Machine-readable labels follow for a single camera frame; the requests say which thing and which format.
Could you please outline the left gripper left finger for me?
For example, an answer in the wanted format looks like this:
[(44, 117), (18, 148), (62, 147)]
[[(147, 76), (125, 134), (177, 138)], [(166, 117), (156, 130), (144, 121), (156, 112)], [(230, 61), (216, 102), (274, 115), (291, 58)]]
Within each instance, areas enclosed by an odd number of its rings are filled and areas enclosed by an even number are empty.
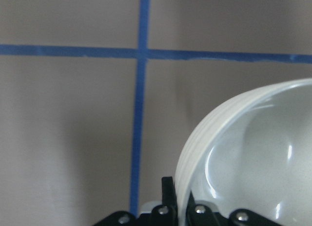
[(161, 178), (162, 203), (151, 212), (152, 226), (177, 226), (177, 200), (172, 177)]

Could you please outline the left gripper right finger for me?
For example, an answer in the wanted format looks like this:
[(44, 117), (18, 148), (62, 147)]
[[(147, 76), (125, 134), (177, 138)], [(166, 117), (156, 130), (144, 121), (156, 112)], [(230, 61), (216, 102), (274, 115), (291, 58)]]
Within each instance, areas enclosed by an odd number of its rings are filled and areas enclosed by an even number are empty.
[(195, 202), (193, 193), (190, 192), (186, 210), (188, 226), (219, 226), (220, 223), (212, 210), (203, 204)]

